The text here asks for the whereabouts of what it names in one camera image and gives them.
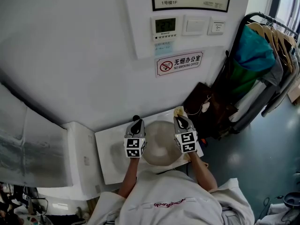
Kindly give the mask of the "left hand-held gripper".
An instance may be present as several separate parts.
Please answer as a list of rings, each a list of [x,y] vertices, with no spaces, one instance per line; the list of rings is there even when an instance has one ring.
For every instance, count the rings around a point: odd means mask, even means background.
[[[145,125],[143,119],[133,121],[126,129],[124,150],[127,158],[141,158],[146,149]]]

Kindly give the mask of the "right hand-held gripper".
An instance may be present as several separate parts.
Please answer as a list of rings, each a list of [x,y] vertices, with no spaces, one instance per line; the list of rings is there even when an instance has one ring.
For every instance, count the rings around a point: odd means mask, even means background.
[[[198,137],[192,121],[186,116],[174,116],[173,122],[175,128],[174,139],[181,153],[197,151]]]

